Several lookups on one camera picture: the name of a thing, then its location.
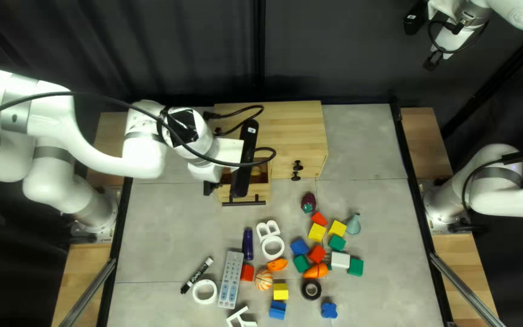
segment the black drawer handle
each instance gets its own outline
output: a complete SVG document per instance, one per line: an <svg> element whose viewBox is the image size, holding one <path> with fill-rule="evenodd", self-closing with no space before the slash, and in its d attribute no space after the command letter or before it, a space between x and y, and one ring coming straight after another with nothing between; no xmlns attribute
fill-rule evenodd
<svg viewBox="0 0 523 327"><path fill-rule="evenodd" d="M299 180L301 180L301 177L298 176L298 172L293 172L294 173L294 176L292 176L292 178L290 178L293 182L297 182Z"/></svg>
<svg viewBox="0 0 523 327"><path fill-rule="evenodd" d="M294 171L299 172L300 170L304 169L304 166L300 164L300 160L294 161L296 165L294 166Z"/></svg>

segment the marker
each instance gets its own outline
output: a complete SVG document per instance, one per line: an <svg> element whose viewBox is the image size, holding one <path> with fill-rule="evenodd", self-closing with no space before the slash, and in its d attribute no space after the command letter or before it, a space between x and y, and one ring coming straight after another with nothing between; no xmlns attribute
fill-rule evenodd
<svg viewBox="0 0 523 327"><path fill-rule="evenodd" d="M209 268L211 264L213 264L213 259L207 258L207 260L205 260L205 262L201 265L199 270L197 270L197 272L193 274L193 277L191 277L191 279L189 279L189 281L185 285L183 285L183 287L181 287L181 294L187 293L191 286L193 286L193 284L195 284L195 282L199 280L199 277L201 277L201 275L207 270L207 268Z"/></svg>
<svg viewBox="0 0 523 327"><path fill-rule="evenodd" d="M241 251L243 252L244 260L253 260L253 232L251 228L246 228L243 231Z"/></svg>

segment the blue cylinder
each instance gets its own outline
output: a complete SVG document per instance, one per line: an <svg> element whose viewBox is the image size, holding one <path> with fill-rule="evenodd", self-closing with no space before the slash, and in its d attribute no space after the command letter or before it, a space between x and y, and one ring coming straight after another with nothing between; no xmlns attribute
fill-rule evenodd
<svg viewBox="0 0 523 327"><path fill-rule="evenodd" d="M243 252L244 260L253 260L253 231L251 228L246 228L243 231L241 251Z"/></svg>

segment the toy orange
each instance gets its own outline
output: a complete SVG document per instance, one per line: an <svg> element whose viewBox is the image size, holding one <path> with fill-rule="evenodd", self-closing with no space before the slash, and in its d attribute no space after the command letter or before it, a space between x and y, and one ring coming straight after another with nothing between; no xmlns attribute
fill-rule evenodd
<svg viewBox="0 0 523 327"><path fill-rule="evenodd" d="M328 267L326 264L321 263L317 264L314 267L310 268L306 272L304 272L304 278L318 278L318 277L324 277L328 274Z"/></svg>
<svg viewBox="0 0 523 327"><path fill-rule="evenodd" d="M288 261L286 259L278 259L273 260L272 262L267 264L267 270L269 271L280 271L288 265Z"/></svg>
<svg viewBox="0 0 523 327"><path fill-rule="evenodd" d="M256 286L258 290L265 291L270 289L271 284L274 282L274 278L267 269L264 269L256 276Z"/></svg>

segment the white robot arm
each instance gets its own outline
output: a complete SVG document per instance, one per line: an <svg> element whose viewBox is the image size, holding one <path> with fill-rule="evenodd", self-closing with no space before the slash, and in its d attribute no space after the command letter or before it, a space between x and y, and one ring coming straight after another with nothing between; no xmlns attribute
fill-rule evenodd
<svg viewBox="0 0 523 327"><path fill-rule="evenodd" d="M437 12L449 17L431 47L434 55L425 65L431 67L429 70L434 69L440 59L448 59L460 51L473 34L479 37L493 12L523 30L523 0L429 0L427 7L429 19Z"/></svg>
<svg viewBox="0 0 523 327"><path fill-rule="evenodd" d="M464 183L473 173L465 189L465 203L470 208L485 215L523 217L523 162L511 160L513 163L510 164L494 163L482 167L517 152L514 147L505 144L483 147L438 192L425 193L423 200L427 215L435 223L456 222L465 210L461 197Z"/></svg>
<svg viewBox="0 0 523 327"><path fill-rule="evenodd" d="M0 71L0 105L29 95L62 91L69 90ZM133 105L156 117L164 108L149 100ZM84 139L76 123L72 96L62 95L22 102L0 112L0 181L23 179L27 198L72 214L88 232L97 233L114 222L116 204L73 174L74 159L99 172L154 179L163 174L167 143L189 161L189 171L198 180L220 182L224 165L219 163L242 165L243 140L213 137L193 109L169 110L164 122L178 125L172 127L185 146L218 163L198 158L171 138L168 130L165 136L159 136L156 120L134 110L128 112L122 158L106 155Z"/></svg>

